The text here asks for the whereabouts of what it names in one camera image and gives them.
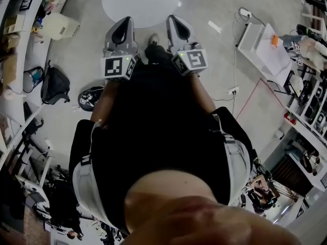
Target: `white harness strap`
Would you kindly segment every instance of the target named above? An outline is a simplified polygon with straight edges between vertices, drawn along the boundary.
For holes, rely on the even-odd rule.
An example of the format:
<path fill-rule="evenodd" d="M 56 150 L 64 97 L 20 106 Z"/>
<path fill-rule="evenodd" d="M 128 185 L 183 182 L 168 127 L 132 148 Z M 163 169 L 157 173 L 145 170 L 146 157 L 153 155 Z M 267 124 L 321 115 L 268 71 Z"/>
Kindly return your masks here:
<path fill-rule="evenodd" d="M 251 173 L 251 163 L 249 152 L 244 144 L 235 140 L 230 134 L 222 130 L 221 122 L 218 115 L 214 115 L 216 121 L 219 122 L 220 132 L 225 138 L 225 151 L 228 162 L 230 195 L 229 205 L 232 204 L 242 194 L 242 189 L 246 186 Z"/>
<path fill-rule="evenodd" d="M 93 131 L 99 126 L 99 122 L 95 123 L 93 126 L 91 133 L 91 146 Z M 114 227 L 114 225 L 109 221 L 101 202 L 97 181 L 94 176 L 92 161 L 90 160 L 90 154 L 84 156 L 82 162 L 77 164 L 75 167 L 73 173 L 73 187 L 77 201 L 80 206 L 83 207 L 83 209 L 91 212 L 92 215 L 100 221 Z"/>

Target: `power outlet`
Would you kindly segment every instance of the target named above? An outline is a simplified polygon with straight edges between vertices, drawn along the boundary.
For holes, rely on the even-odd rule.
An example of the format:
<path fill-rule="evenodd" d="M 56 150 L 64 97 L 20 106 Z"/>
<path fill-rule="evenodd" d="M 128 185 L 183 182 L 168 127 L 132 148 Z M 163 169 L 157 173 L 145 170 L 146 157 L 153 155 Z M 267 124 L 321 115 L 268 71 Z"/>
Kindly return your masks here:
<path fill-rule="evenodd" d="M 244 15 L 244 16 L 247 16 L 249 18 L 251 18 L 251 16 L 252 16 L 252 13 L 249 12 L 249 11 L 247 11 L 247 10 L 245 10 L 245 9 L 240 9 L 240 14 L 241 15 Z"/>
<path fill-rule="evenodd" d="M 48 150 L 53 150 L 53 145 L 52 145 L 52 143 L 50 142 L 50 140 L 47 138 L 47 139 L 45 139 L 45 142 L 46 142 L 46 144 L 48 145 Z"/>
<path fill-rule="evenodd" d="M 228 91 L 228 94 L 233 95 L 233 92 L 236 94 L 239 93 L 240 88 L 238 86 L 234 87 L 233 89 Z"/>

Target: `orange object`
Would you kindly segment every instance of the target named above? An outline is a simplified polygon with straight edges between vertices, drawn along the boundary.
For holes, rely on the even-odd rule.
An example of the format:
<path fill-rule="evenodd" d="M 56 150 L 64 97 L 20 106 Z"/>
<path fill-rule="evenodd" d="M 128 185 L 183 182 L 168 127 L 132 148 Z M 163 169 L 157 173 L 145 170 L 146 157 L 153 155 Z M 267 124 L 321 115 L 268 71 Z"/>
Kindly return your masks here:
<path fill-rule="evenodd" d="M 277 48 L 277 46 L 278 46 L 278 36 L 274 35 L 272 37 L 271 44 L 274 45 Z"/>

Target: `round white table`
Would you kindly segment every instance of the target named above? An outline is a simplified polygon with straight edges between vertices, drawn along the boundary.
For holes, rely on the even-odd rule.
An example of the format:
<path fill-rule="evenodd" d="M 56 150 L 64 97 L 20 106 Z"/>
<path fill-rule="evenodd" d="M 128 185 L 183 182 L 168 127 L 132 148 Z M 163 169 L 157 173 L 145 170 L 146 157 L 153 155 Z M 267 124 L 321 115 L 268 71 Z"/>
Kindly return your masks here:
<path fill-rule="evenodd" d="M 135 28 L 147 28 L 167 19 L 179 0 L 102 0 L 106 14 L 115 22 L 131 16 Z"/>

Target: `box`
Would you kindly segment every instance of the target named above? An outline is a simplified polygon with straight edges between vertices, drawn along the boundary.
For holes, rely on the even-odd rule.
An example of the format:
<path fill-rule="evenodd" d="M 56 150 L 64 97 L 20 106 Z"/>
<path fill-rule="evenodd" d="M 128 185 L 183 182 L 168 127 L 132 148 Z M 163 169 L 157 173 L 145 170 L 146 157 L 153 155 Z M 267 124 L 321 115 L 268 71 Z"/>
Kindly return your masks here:
<path fill-rule="evenodd" d="M 17 69 L 17 56 L 11 55 L 3 65 L 3 88 L 7 89 L 7 86 L 16 80 L 16 69 Z"/>
<path fill-rule="evenodd" d="M 172 59 L 182 76 L 198 74 L 209 68 L 205 50 L 178 51 Z"/>
<path fill-rule="evenodd" d="M 24 24 L 24 19 L 25 16 L 21 14 L 16 14 L 7 18 L 4 28 L 4 35 L 21 31 Z"/>
<path fill-rule="evenodd" d="M 100 61 L 102 77 L 112 81 L 129 80 L 136 64 L 132 55 L 105 57 Z"/>
<path fill-rule="evenodd" d="M 11 48 L 15 48 L 18 46 L 19 39 L 20 39 L 19 35 L 16 34 L 9 34 L 3 36 L 2 38 L 3 49 L 6 52 L 9 52 Z"/>

